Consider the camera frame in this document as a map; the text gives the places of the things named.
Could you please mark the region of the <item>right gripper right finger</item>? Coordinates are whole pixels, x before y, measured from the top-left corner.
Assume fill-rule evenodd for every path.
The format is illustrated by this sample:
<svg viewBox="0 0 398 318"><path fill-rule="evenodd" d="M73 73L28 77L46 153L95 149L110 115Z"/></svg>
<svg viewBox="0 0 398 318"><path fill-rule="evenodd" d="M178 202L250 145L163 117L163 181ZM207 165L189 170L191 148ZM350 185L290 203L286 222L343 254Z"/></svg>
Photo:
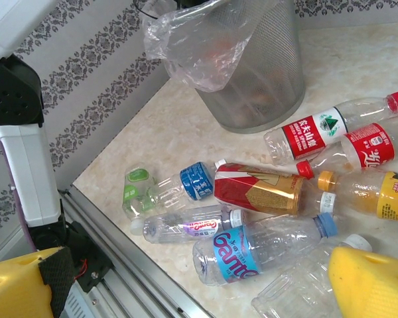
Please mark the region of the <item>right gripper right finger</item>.
<svg viewBox="0 0 398 318"><path fill-rule="evenodd" d="M398 259L337 247L328 277L343 317L398 317Z"/></svg>

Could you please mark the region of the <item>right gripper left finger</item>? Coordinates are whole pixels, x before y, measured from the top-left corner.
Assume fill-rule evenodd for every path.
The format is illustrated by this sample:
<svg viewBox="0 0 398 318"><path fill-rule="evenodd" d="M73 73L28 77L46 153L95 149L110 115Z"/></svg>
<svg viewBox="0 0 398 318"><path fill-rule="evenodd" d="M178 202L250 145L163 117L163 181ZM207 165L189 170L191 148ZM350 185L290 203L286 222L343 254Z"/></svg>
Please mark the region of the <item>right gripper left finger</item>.
<svg viewBox="0 0 398 318"><path fill-rule="evenodd" d="M0 261L0 317L59 317L73 282L67 247Z"/></svg>

